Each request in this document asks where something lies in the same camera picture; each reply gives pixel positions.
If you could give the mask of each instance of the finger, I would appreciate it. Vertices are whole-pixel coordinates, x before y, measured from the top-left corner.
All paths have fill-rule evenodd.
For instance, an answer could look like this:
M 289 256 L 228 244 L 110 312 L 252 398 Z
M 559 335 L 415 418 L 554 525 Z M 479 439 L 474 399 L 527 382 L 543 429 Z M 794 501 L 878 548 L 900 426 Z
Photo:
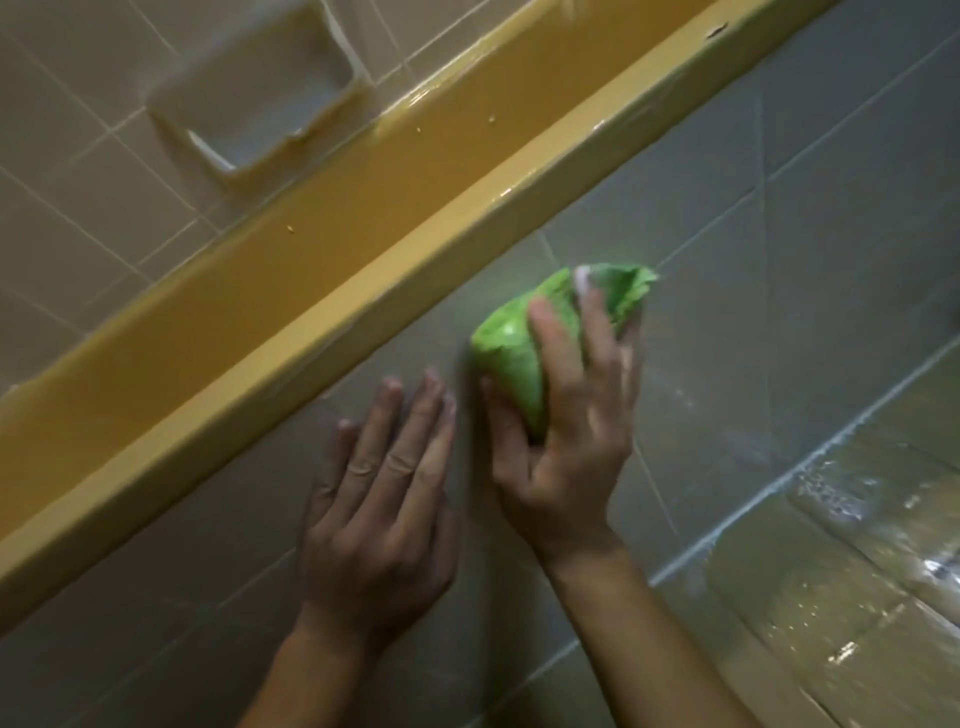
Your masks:
M 624 404 L 633 412 L 640 394 L 640 374 L 643 370 L 643 340 L 641 338 L 642 310 L 631 317 L 620 337 Z
M 587 421 L 586 381 L 580 348 L 544 297 L 535 297 L 527 314 L 546 375 L 550 427 L 578 432 Z
M 444 501 L 446 464 L 453 451 L 457 429 L 457 404 L 452 397 L 444 403 L 437 433 L 423 454 L 403 505 L 396 515 L 394 528 L 398 538 L 420 559 L 430 548 L 430 536 L 437 512 Z
M 624 405 L 622 364 L 602 290 L 589 288 L 580 297 L 580 318 L 589 362 L 587 376 L 597 410 L 608 421 L 616 420 Z
M 439 596 L 453 584 L 460 564 L 460 519 L 444 500 L 437 512 L 430 551 L 431 588 Z
M 362 518 L 392 521 L 396 517 L 443 410 L 444 390 L 444 383 L 437 373 L 428 369 L 414 397 L 410 415 L 387 453 L 370 495 L 361 506 Z
M 317 525 L 333 504 L 359 434 L 360 428 L 350 420 L 341 420 L 337 423 L 337 431 L 333 436 L 333 444 L 329 448 L 327 457 L 327 472 L 317 478 L 314 483 L 303 515 L 301 536 Z
M 402 405 L 403 385 L 396 379 L 384 379 L 327 513 L 336 525 L 342 526 L 353 518 L 366 498 L 387 453 Z
M 488 376 L 481 381 L 481 388 L 490 425 L 493 482 L 516 490 L 526 485 L 530 476 L 530 445 L 523 419 Z

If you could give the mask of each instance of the recessed soap dish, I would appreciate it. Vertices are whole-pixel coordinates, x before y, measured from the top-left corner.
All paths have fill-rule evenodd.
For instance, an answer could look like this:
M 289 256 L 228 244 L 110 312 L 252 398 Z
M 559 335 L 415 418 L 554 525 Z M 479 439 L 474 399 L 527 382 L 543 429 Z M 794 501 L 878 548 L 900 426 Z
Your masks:
M 308 136 L 370 86 L 323 2 L 285 0 L 245 16 L 183 59 L 147 97 L 224 177 L 240 176 Z

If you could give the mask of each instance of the bathtub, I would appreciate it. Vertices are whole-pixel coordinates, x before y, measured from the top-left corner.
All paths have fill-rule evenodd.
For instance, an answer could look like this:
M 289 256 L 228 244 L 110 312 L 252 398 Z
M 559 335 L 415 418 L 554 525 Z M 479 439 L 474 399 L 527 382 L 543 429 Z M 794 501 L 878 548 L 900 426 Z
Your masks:
M 534 0 L 0 405 L 0 627 L 825 10 Z

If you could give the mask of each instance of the knuckle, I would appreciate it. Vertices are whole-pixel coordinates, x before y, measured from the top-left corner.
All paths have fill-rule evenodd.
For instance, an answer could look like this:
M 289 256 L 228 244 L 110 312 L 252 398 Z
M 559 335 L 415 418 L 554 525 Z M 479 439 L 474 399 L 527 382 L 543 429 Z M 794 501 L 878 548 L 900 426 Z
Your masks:
M 417 470 L 417 462 L 412 457 L 399 452 L 388 453 L 385 465 L 393 473 L 403 477 L 409 477 Z

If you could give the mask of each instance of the left hand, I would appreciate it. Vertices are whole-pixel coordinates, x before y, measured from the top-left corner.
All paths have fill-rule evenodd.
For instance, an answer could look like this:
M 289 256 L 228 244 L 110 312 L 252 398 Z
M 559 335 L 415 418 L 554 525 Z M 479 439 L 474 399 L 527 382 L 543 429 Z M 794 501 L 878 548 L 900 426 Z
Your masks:
M 333 479 L 311 498 L 300 545 L 296 630 L 365 659 L 446 591 L 459 557 L 444 495 L 456 405 L 428 371 L 393 439 L 402 404 L 400 383 L 385 379 L 362 430 L 340 423 Z

